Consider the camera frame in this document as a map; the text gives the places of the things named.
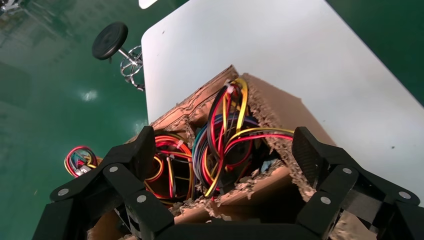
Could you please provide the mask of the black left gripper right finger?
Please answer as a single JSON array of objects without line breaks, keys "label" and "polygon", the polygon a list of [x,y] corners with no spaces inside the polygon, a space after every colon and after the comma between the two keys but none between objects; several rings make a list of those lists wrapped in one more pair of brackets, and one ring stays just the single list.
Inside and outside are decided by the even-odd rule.
[{"label": "black left gripper right finger", "polygon": [[344,149],[319,142],[304,126],[293,134],[292,155],[315,193],[296,222],[327,239],[344,212],[379,240],[421,240],[424,209],[413,192],[362,168]]}]

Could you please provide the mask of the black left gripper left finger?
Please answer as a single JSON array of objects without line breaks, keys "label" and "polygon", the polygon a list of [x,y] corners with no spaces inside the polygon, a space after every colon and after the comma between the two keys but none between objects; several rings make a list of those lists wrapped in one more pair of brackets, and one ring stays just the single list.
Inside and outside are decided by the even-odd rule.
[{"label": "black left gripper left finger", "polygon": [[155,152],[151,126],[145,126],[134,141],[111,148],[95,169],[51,192],[33,239],[86,240],[99,219],[120,206],[139,240],[158,237],[175,222],[144,183]]}]

